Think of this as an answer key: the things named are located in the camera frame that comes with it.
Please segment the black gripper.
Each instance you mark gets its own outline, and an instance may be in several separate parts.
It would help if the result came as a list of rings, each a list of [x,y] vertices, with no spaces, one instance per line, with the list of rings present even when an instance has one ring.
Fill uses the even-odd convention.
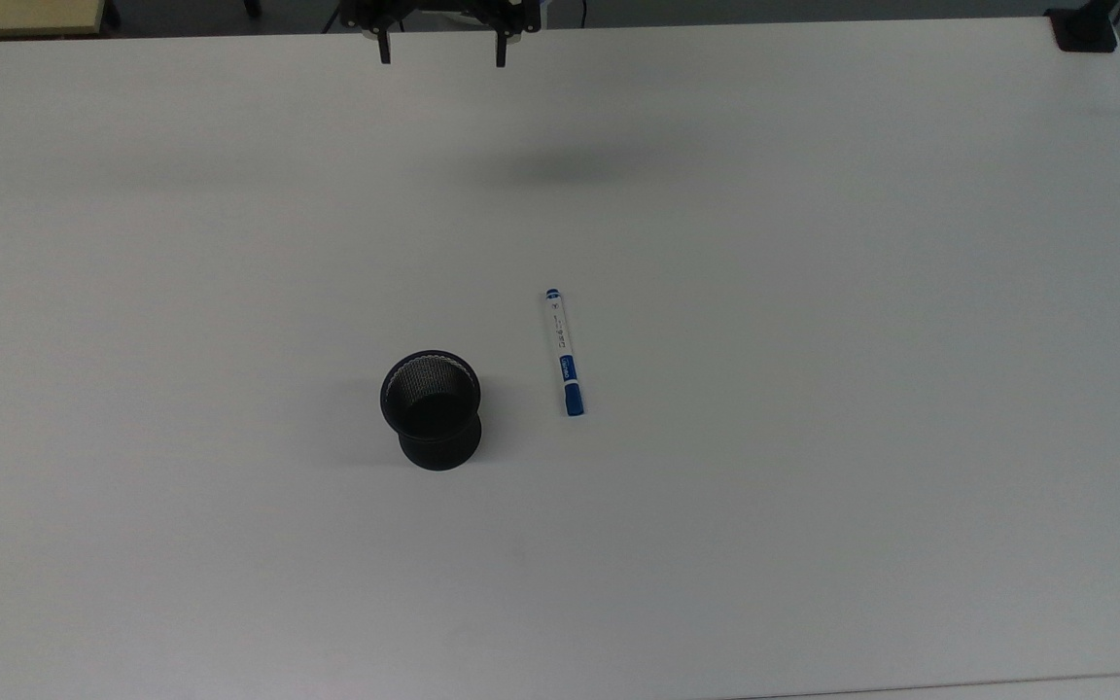
[[[466,15],[495,34],[495,66],[507,66],[510,36],[542,30],[542,1],[339,1],[339,24],[377,32],[379,62],[391,65],[391,34],[410,13]]]

